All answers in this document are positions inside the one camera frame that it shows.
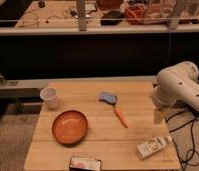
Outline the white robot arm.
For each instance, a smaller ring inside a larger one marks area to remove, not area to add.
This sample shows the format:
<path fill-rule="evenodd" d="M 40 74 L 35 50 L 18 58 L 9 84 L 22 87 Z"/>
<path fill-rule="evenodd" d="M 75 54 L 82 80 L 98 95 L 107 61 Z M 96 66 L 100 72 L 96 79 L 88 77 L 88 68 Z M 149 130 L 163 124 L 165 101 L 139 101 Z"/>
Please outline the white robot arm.
<path fill-rule="evenodd" d="M 199 114 L 199 69 L 190 61 L 162 69 L 156 76 L 152 93 L 154 123 L 160 124 L 177 100 L 183 101 Z"/>

